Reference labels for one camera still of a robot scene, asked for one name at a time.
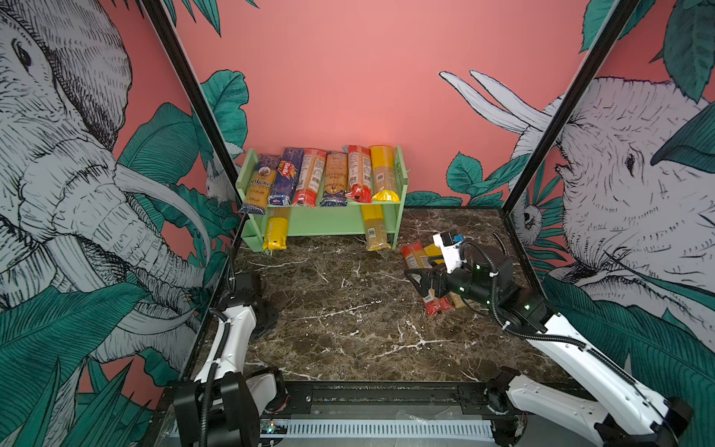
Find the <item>yellow label spaghetti bag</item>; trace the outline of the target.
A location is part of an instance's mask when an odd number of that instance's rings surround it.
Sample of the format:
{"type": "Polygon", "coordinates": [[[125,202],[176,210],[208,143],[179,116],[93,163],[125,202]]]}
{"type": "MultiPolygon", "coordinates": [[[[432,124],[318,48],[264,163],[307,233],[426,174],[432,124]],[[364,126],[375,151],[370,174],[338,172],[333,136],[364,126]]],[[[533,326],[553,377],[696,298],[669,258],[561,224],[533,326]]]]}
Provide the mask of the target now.
{"type": "Polygon", "coordinates": [[[263,249],[265,251],[282,251],[287,248],[287,238],[290,224],[289,207],[273,208],[267,220],[266,235],[263,249]]]}

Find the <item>blue yellow spaghetti bag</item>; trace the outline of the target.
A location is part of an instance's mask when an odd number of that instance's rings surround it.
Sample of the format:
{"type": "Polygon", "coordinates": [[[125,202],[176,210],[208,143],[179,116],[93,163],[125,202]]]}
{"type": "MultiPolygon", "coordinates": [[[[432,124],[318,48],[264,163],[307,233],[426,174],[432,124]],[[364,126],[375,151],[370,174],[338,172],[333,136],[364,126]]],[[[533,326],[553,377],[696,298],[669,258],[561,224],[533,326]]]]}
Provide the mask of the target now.
{"type": "Polygon", "coordinates": [[[240,211],[247,214],[264,215],[272,186],[277,177],[278,156],[260,155],[256,164],[245,199],[240,211]]]}

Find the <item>dark blue pasta box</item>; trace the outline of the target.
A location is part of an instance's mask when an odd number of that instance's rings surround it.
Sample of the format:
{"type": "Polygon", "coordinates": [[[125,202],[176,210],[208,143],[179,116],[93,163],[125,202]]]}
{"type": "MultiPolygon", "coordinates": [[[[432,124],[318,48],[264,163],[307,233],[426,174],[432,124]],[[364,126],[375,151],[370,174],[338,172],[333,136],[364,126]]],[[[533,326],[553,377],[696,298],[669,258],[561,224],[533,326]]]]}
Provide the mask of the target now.
{"type": "Polygon", "coordinates": [[[277,166],[277,176],[268,197],[270,205],[288,207],[299,181],[305,149],[288,147],[284,150],[277,166]]]}

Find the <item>blue-end yellow spaghetti bag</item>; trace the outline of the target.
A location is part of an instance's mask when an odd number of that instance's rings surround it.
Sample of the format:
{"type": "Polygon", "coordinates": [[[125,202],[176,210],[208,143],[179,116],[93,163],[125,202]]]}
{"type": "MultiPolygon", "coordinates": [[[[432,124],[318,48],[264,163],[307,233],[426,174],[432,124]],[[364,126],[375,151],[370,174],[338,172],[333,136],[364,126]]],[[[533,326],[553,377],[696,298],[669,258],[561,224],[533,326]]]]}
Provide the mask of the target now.
{"type": "Polygon", "coordinates": [[[330,152],[327,155],[323,182],[322,207],[344,207],[347,205],[348,155],[330,152]]]}

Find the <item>yellow spaghetti bag long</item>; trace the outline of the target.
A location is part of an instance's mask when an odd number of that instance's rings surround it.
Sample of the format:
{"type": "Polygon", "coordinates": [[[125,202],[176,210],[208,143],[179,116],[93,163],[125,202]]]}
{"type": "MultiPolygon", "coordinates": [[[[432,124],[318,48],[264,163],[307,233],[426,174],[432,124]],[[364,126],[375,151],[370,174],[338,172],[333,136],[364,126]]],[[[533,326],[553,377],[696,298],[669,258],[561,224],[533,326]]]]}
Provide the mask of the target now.
{"type": "Polygon", "coordinates": [[[387,145],[370,147],[374,194],[372,199],[383,202],[399,203],[398,186],[395,170],[395,148],[387,145]]]}

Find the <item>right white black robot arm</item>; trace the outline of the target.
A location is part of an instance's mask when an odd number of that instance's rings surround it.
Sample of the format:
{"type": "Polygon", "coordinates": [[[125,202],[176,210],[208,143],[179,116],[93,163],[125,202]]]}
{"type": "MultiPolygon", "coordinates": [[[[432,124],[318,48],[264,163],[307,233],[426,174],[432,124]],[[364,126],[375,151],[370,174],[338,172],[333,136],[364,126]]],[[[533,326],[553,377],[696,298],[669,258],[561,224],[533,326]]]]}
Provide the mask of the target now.
{"type": "Polygon", "coordinates": [[[520,287],[506,248],[484,248],[449,232],[433,238],[441,252],[406,279],[423,297],[459,295],[484,305],[501,329],[547,354],[582,386],[584,400],[534,382],[511,368],[483,391],[495,415],[539,415],[598,446],[677,446],[694,415],[680,398],[650,389],[590,343],[537,292],[520,287]]]}

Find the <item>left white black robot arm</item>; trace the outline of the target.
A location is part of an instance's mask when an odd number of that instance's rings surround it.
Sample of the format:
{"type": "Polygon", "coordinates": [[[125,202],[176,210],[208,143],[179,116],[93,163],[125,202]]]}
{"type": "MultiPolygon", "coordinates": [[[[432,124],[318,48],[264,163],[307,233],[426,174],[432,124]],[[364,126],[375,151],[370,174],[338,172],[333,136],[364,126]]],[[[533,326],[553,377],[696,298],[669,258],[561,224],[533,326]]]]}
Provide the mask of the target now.
{"type": "Polygon", "coordinates": [[[249,343],[277,322],[279,313],[262,297],[260,275],[240,273],[210,314],[218,329],[193,382],[174,396],[182,446],[257,446],[261,416],[282,410],[289,398],[282,372],[264,367],[245,374],[249,343]]]}

